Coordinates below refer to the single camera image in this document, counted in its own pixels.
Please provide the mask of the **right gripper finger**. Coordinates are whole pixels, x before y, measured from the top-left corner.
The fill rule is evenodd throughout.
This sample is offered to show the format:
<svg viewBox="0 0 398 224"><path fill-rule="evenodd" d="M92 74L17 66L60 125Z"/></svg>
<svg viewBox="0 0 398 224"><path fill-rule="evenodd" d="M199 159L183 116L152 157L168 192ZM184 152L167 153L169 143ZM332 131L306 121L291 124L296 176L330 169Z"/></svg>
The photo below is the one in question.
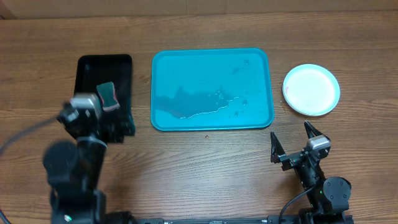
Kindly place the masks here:
<svg viewBox="0 0 398 224"><path fill-rule="evenodd" d="M283 162L286 154L281 143L279 142L277 136L273 131L271 131L270 137L271 137L271 162L275 164Z"/></svg>
<svg viewBox="0 0 398 224"><path fill-rule="evenodd" d="M316 129L309 121L304 122L304 127L309 139L323 135L323 133Z"/></svg>

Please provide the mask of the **green pink sponge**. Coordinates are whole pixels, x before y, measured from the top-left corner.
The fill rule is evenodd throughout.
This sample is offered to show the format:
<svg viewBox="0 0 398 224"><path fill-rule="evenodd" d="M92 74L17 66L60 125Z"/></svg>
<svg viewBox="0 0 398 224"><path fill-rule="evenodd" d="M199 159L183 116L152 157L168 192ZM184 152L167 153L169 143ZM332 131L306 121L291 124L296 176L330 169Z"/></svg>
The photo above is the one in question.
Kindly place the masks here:
<svg viewBox="0 0 398 224"><path fill-rule="evenodd" d="M97 85L96 90L102 101L103 110L105 112L114 111L120 108L113 82L106 82Z"/></svg>

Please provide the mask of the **light blue plate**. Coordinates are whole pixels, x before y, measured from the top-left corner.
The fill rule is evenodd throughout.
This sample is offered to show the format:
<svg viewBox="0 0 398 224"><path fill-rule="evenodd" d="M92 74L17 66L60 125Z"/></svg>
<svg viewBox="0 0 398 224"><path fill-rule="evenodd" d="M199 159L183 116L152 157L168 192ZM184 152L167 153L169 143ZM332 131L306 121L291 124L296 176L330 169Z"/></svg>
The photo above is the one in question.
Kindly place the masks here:
<svg viewBox="0 0 398 224"><path fill-rule="evenodd" d="M286 74L282 94L294 111L306 116L323 116L337 106L341 90L334 74L320 65L308 63Z"/></svg>

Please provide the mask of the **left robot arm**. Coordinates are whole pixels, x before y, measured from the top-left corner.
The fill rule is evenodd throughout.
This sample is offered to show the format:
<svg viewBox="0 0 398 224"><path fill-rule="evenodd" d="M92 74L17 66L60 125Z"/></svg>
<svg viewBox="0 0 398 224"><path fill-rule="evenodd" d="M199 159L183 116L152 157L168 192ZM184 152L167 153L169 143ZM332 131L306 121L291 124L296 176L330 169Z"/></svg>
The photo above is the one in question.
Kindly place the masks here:
<svg viewBox="0 0 398 224"><path fill-rule="evenodd" d="M75 141L55 142L43 156L51 223L135 224L129 211L107 213L106 196L97 188L108 144L135 134L131 110L95 111L66 103L57 121Z"/></svg>

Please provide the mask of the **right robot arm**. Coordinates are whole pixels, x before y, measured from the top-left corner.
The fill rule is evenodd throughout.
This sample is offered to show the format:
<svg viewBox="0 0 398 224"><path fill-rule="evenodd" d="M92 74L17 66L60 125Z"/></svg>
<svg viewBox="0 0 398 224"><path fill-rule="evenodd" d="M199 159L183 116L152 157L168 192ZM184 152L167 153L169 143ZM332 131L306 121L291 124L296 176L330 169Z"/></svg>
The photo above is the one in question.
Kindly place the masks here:
<svg viewBox="0 0 398 224"><path fill-rule="evenodd" d="M329 155L331 140L310 122L304 122L308 141L301 151L286 154L275 133L271 137L271 162L281 163L282 170L293 169L302 184L303 192L287 202L279 215L267 221L276 223L353 223L346 216L351 196L351 183L342 177L325 177L320 161ZM287 208L299 198L307 196L310 208L302 208L298 215L285 215Z"/></svg>

